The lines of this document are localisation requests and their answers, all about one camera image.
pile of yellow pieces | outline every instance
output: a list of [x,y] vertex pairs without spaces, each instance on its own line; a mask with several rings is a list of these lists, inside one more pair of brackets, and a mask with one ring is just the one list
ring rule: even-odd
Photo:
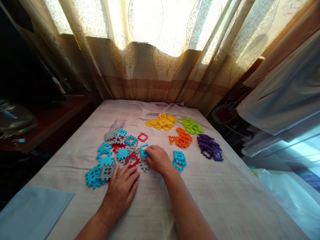
[[158,130],[163,128],[166,131],[169,131],[173,126],[176,118],[172,114],[160,113],[159,118],[152,119],[146,122],[148,127],[154,127]]

television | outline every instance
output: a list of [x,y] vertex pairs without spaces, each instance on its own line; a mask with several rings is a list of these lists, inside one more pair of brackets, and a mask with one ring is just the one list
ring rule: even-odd
[[19,103],[65,101],[1,2],[0,6],[0,97]]

wooden shelf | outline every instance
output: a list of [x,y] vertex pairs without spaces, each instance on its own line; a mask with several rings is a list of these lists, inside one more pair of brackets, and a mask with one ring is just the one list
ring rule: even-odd
[[[4,141],[0,140],[0,152],[16,151],[28,154],[51,135],[56,134],[56,131],[60,127],[70,121],[80,111],[82,112],[83,109],[86,109],[85,117],[87,118],[95,109],[92,102],[93,93],[91,92],[77,95],[65,95],[65,97],[67,99],[66,101],[53,102],[49,108],[43,106],[27,106],[26,108],[35,115],[38,121],[38,126],[28,133],[14,135]],[[19,138],[26,138],[26,143],[14,145],[12,140]]]

pile of green pieces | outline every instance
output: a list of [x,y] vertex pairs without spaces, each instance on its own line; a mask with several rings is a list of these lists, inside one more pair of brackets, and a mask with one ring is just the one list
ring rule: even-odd
[[204,133],[202,126],[191,118],[178,118],[178,123],[181,123],[184,129],[190,134]]

white bed sheet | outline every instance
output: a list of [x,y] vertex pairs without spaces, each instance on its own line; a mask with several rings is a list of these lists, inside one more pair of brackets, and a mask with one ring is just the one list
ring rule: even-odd
[[[199,122],[205,134],[221,145],[224,161],[210,161],[201,155],[196,135],[187,149],[170,145],[168,136],[178,135],[175,129],[182,127],[180,123],[175,123],[170,131],[145,125],[161,112]],[[184,152],[187,166],[181,176],[218,239],[308,239],[198,110],[130,100],[104,101],[28,183],[75,193],[47,239],[75,238],[99,208],[108,187],[89,188],[85,173],[97,165],[97,149],[104,134],[118,127],[134,136],[140,132],[148,134],[146,142],[163,147],[171,160],[173,150]],[[132,206],[109,239],[176,239],[162,177],[151,169],[138,170],[141,175]]]

